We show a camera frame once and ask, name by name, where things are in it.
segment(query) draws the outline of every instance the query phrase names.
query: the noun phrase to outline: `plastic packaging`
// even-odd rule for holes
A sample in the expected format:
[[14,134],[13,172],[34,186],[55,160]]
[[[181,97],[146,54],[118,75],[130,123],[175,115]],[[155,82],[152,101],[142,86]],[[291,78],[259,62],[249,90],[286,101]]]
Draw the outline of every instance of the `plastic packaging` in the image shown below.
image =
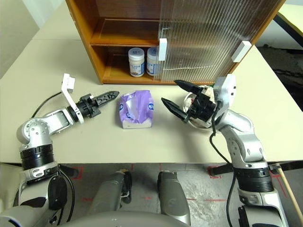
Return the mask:
[[144,74],[144,51],[141,48],[132,48],[128,51],[130,74],[140,77]]
[[146,72],[150,76],[154,76],[157,74],[158,70],[158,62],[157,62],[157,48],[151,47],[147,51],[147,66]]
[[124,129],[150,128],[153,119],[153,98],[149,90],[121,96],[119,116]]

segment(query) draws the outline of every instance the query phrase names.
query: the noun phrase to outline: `gray floor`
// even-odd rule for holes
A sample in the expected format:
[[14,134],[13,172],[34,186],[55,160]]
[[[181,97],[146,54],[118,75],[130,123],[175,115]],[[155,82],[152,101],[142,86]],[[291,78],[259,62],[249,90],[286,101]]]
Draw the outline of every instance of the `gray floor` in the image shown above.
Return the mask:
[[[79,164],[68,165],[79,169],[80,175],[73,179],[76,190],[76,203],[73,219],[85,216],[94,195],[101,182],[114,171],[121,168],[131,170],[133,177],[132,202],[123,204],[121,210],[137,210],[160,212],[157,195],[157,177],[161,170],[177,171],[178,179],[183,187],[191,212],[193,227],[227,227],[225,212],[226,198],[232,181],[232,174],[224,174],[212,178],[207,172],[210,165],[200,164]],[[294,194],[303,209],[302,195],[303,170],[285,172]],[[299,219],[280,177],[273,176],[274,186],[278,189],[286,215],[291,227],[300,226]],[[64,223],[70,207],[71,200],[64,212]],[[241,205],[237,184],[233,190],[230,203],[231,220],[234,227],[238,227],[237,209]]]

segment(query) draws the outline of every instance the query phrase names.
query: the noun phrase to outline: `label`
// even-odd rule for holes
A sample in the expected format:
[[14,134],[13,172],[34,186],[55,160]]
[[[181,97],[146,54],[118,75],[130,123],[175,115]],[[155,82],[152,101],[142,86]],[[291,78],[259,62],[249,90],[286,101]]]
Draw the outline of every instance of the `label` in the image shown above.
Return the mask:
[[129,68],[132,76],[140,76],[144,73],[144,62],[141,65],[129,64]]
[[157,73],[158,70],[158,64],[151,64],[149,62],[147,62],[147,72],[149,74],[155,75]]

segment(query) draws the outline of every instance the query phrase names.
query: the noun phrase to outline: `wooden stick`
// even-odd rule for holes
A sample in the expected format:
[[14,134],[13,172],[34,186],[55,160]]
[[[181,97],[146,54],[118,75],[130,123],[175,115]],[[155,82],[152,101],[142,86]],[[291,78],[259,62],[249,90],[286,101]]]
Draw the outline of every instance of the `wooden stick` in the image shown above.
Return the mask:
[[302,212],[301,212],[301,210],[300,210],[300,207],[299,207],[299,205],[298,205],[298,203],[297,203],[297,200],[296,200],[295,197],[294,197],[294,193],[293,193],[293,191],[292,191],[292,189],[291,189],[291,187],[290,187],[290,185],[289,185],[289,183],[288,183],[288,181],[287,181],[287,179],[286,179],[286,177],[285,177],[285,175],[284,175],[282,169],[281,169],[281,168],[278,168],[277,170],[278,170],[279,174],[281,175],[281,178],[282,178],[282,180],[283,180],[283,183],[284,183],[284,185],[285,185],[285,188],[286,188],[286,190],[287,190],[287,192],[288,192],[288,194],[289,194],[289,196],[290,196],[290,199],[291,199],[292,202],[293,202],[295,211],[297,212],[298,217],[299,217],[299,219],[300,219],[301,226],[303,227],[303,215],[302,215]]

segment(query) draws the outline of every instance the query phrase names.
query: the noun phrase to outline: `wooden cabinet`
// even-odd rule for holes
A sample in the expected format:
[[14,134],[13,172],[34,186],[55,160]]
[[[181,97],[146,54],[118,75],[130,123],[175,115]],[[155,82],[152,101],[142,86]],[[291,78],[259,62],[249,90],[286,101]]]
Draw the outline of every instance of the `wooden cabinet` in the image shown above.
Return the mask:
[[[285,0],[66,0],[101,83],[213,83],[231,72],[242,40],[254,44]],[[128,50],[167,38],[155,77],[129,74]]]

